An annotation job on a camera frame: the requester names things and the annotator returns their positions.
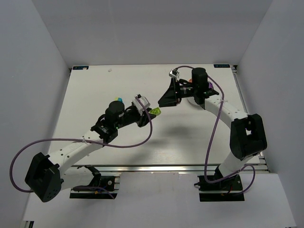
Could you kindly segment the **pale green curved lego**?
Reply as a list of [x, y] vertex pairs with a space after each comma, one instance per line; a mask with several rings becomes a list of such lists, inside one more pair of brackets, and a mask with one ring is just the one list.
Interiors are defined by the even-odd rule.
[[149, 111], [149, 114], [153, 114], [153, 115], [155, 115], [155, 116], [159, 116], [159, 115], [161, 114], [161, 110], [160, 110], [159, 107], [156, 107], [156, 108], [154, 108], [154, 109], [151, 109], [151, 110]]

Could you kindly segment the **yellow-green and teal small lego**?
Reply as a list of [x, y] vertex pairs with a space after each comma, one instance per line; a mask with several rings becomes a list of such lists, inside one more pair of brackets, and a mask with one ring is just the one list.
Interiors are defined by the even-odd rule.
[[121, 97], [116, 97], [115, 101], [123, 102], [123, 99]]

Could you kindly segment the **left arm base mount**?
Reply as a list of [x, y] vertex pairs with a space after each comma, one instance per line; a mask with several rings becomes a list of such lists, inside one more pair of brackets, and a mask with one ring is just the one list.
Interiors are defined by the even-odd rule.
[[100, 172], [92, 165], [76, 167], [78, 182], [72, 184], [71, 199], [114, 200], [120, 188], [120, 176]]

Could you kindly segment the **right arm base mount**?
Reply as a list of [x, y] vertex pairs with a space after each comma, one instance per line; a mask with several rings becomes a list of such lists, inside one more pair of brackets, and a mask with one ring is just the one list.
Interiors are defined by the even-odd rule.
[[199, 190], [200, 202], [237, 202], [245, 201], [243, 186], [239, 175], [229, 179], [208, 183], [204, 176], [198, 176], [199, 181], [194, 187]]

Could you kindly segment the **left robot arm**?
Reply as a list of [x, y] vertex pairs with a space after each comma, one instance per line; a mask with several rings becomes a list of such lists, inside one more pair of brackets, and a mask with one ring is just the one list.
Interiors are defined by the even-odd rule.
[[114, 179], [102, 177], [93, 165], [81, 166], [76, 170], [71, 167], [90, 153], [108, 145], [118, 136], [119, 129], [131, 124], [143, 127], [160, 113], [158, 108], [140, 105], [137, 100], [133, 100], [127, 108], [121, 101], [112, 101], [82, 138], [72, 140], [66, 147], [47, 155], [36, 154], [25, 177], [26, 184], [42, 202], [52, 200], [61, 190], [68, 188], [94, 191], [96, 194], [108, 193], [112, 198]]

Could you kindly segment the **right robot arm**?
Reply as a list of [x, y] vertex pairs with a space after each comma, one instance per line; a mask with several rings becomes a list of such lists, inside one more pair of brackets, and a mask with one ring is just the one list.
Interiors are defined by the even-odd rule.
[[267, 148], [266, 134], [262, 117], [258, 114], [247, 114], [230, 105], [219, 84], [212, 79], [206, 69], [191, 68], [191, 80], [180, 78], [178, 68], [170, 71], [169, 88], [159, 99], [159, 107], [172, 107], [182, 99], [193, 98], [196, 105], [216, 116], [211, 133], [205, 163], [208, 163], [212, 142], [219, 122], [230, 129], [230, 152], [226, 159], [216, 168], [214, 179], [205, 176], [209, 184], [216, 184], [239, 174], [247, 162]]

